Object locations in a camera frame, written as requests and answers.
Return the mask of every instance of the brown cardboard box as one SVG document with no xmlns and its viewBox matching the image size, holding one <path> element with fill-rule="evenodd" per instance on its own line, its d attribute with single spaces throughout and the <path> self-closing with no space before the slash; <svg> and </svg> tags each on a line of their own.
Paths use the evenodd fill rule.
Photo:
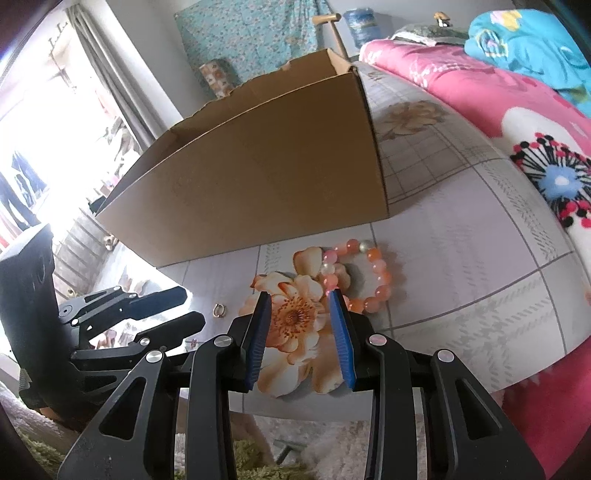
<svg viewBox="0 0 591 480">
<path fill-rule="evenodd" d="M 121 179 L 98 221 L 163 267 L 387 215 L 361 80 L 323 50 L 168 130 Z"/>
</svg>

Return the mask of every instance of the blue container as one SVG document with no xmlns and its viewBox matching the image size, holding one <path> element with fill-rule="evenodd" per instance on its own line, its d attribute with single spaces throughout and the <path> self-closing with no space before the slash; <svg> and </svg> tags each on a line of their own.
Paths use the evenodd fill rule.
<svg viewBox="0 0 591 480">
<path fill-rule="evenodd" d="M 343 14 L 357 48 L 361 48 L 368 41 L 382 38 L 378 23 L 375 21 L 371 8 L 356 8 Z"/>
</svg>

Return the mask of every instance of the orange bead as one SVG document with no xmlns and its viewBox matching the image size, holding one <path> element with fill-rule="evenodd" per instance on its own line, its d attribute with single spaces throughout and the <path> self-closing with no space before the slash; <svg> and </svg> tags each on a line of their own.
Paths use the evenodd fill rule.
<svg viewBox="0 0 591 480">
<path fill-rule="evenodd" d="M 390 272 L 388 271 L 381 272 L 380 275 L 377 276 L 377 280 L 378 284 L 380 285 L 390 285 L 390 282 L 392 281 L 392 275 L 390 275 Z"/>
<path fill-rule="evenodd" d="M 380 260 L 382 258 L 382 252 L 379 251 L 379 248 L 370 248 L 368 250 L 367 256 L 370 262 L 375 262 L 376 260 Z"/>
<path fill-rule="evenodd" d="M 376 313 L 380 308 L 380 302 L 376 297 L 367 297 L 364 307 L 367 313 Z"/>
<path fill-rule="evenodd" d="M 351 299 L 349 301 L 349 310 L 355 313 L 363 313 L 365 302 L 362 299 Z"/>
<path fill-rule="evenodd" d="M 371 269 L 374 271 L 376 275 L 380 275 L 381 273 L 385 272 L 387 269 L 386 262 L 379 258 L 375 262 L 371 264 Z"/>
<path fill-rule="evenodd" d="M 352 238 L 347 242 L 347 251 L 350 254 L 356 254 L 359 252 L 359 240 Z"/>
<path fill-rule="evenodd" d="M 338 244 L 335 246 L 335 252 L 339 257 L 347 254 L 347 244 Z"/>
<path fill-rule="evenodd" d="M 322 284 L 324 285 L 326 290 L 334 290 L 336 286 L 339 284 L 339 277 L 331 273 L 324 277 Z"/>
<path fill-rule="evenodd" d="M 392 289 L 389 285 L 380 285 L 375 289 L 375 297 L 380 301 L 386 301 L 392 296 Z"/>
</svg>

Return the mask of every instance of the white pearl bead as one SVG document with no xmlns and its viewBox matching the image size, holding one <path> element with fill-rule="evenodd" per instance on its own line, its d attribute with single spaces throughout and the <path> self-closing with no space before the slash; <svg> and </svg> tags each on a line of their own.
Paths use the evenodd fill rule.
<svg viewBox="0 0 591 480">
<path fill-rule="evenodd" d="M 335 273 L 335 265 L 332 263 L 323 263 L 320 267 L 320 273 L 322 273 L 325 276 Z"/>
<path fill-rule="evenodd" d="M 367 253 L 367 250 L 373 247 L 374 243 L 370 242 L 369 240 L 363 240 L 362 242 L 359 242 L 359 251 L 363 254 Z"/>
</svg>

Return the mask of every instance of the hanging clothes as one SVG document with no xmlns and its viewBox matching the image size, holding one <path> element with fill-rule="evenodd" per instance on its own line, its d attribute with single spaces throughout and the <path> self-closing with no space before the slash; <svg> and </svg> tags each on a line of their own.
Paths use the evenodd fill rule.
<svg viewBox="0 0 591 480">
<path fill-rule="evenodd" d="M 31 164 L 19 151 L 15 151 L 12 154 L 12 168 L 22 172 L 33 190 L 32 194 L 34 198 L 39 198 L 42 192 L 47 188 L 47 183 L 37 175 L 37 172 L 31 167 Z"/>
<path fill-rule="evenodd" d="M 17 227 L 21 230 L 26 230 L 33 225 L 39 225 L 40 222 L 35 214 L 29 210 L 27 205 L 21 202 L 2 173 L 0 173 L 0 203 L 4 205 L 4 208 L 8 211 L 14 222 L 17 224 Z M 22 216 L 24 222 L 18 219 L 13 212 L 12 207 Z"/>
</svg>

